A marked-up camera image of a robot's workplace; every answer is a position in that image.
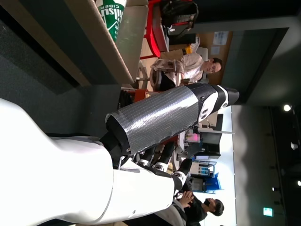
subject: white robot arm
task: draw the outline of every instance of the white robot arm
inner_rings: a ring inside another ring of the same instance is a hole
[[[169,207],[191,163],[170,176],[127,161],[128,156],[237,99],[236,90],[219,86],[177,87],[110,114],[108,133],[100,140],[48,137],[22,108],[0,99],[2,224],[35,226],[61,219],[97,225]]]

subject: glasses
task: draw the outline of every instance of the glasses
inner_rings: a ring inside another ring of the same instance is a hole
[[[212,66],[211,68],[211,72],[214,73],[215,72],[215,65]]]

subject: exit sign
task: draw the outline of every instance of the exit sign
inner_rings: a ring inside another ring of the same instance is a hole
[[[263,208],[263,214],[268,217],[274,216],[274,211],[272,208]]]

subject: gray duct tape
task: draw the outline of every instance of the gray duct tape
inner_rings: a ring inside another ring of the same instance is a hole
[[[192,126],[198,120],[198,99],[179,86],[121,108],[107,119],[110,115],[126,132],[131,153],[136,153]]]

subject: hand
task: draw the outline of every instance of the hand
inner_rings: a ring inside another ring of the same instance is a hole
[[[192,203],[193,195],[192,192],[184,192],[182,198],[179,200],[183,208],[190,207],[189,203]]]

